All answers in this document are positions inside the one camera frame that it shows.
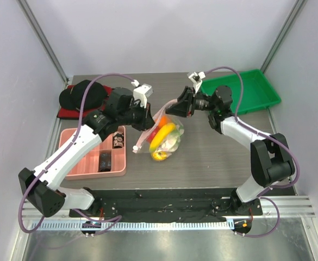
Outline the yellow toy banana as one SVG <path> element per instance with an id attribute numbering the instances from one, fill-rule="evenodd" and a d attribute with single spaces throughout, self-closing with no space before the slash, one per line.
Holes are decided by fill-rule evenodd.
<path id="1" fill-rule="evenodd" d="M 173 132 L 176 129 L 176 125 L 172 122 L 166 124 L 160 130 L 157 132 L 154 139 L 151 141 L 149 145 L 149 151 L 154 152 L 160 144 L 164 141 L 167 135 L 169 135 L 171 132 Z"/>

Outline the clear zip top bag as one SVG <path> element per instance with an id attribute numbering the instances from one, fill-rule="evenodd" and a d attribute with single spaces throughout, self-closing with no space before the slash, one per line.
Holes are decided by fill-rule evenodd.
<path id="1" fill-rule="evenodd" d="M 175 103 L 176 99 L 167 102 L 153 116 L 154 126 L 142 132 L 132 148 L 133 153 L 149 153 L 155 161 L 164 161 L 175 153 L 185 132 L 183 124 L 165 112 Z"/>

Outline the orange toy orange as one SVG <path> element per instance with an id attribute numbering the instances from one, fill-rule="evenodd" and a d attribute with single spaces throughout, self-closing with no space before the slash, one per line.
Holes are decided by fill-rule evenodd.
<path id="1" fill-rule="evenodd" d="M 171 122 L 171 119 L 168 116 L 164 115 L 159 120 L 158 127 L 162 128 L 163 126 L 165 126 L 166 124 L 168 124 L 170 122 Z"/>

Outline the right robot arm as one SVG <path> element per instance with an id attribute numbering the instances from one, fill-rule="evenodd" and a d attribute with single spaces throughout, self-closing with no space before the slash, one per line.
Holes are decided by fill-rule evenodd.
<path id="1" fill-rule="evenodd" d="M 295 164 L 283 134 L 264 133 L 242 122 L 232 113 L 232 102 L 232 91 L 228 86 L 217 87 L 210 96 L 187 86 L 165 112 L 189 117 L 197 110 L 208 111 L 213 130 L 234 139 L 250 151 L 251 176 L 230 195 L 230 210 L 241 215 L 249 210 L 260 194 L 292 176 Z"/>

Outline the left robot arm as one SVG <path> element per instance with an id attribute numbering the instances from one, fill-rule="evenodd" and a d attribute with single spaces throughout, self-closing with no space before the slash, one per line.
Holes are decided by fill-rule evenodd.
<path id="1" fill-rule="evenodd" d="M 132 126 L 146 131 L 154 126 L 151 105 L 147 99 L 152 87 L 143 84 L 133 91 L 115 88 L 102 110 L 95 110 L 84 118 L 72 136 L 44 163 L 18 174 L 19 183 L 27 199 L 45 218 L 62 209 L 80 209 L 87 216 L 96 216 L 101 204 L 90 189 L 66 189 L 60 185 L 67 174 L 92 149 L 115 133 L 119 126 Z"/>

